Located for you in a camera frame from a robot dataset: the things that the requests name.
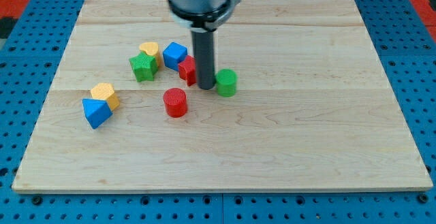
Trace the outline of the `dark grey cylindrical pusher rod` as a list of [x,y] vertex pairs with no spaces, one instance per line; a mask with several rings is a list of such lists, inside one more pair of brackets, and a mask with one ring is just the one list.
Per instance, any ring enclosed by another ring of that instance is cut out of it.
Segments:
[[200,89],[215,85],[215,42],[213,32],[191,32],[193,56],[196,64],[196,82]]

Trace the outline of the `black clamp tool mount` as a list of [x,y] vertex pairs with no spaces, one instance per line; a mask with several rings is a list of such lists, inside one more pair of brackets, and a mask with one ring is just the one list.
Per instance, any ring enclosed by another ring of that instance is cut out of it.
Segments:
[[182,27],[193,32],[213,32],[226,23],[232,16],[235,7],[241,0],[226,0],[225,3],[211,12],[185,12],[168,0],[172,19]]

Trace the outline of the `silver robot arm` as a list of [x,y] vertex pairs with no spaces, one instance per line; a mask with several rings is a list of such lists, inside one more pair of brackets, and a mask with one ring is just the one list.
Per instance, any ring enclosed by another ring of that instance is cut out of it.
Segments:
[[214,32],[232,16],[241,0],[168,0],[175,22],[191,32],[196,80],[201,89],[215,85]]

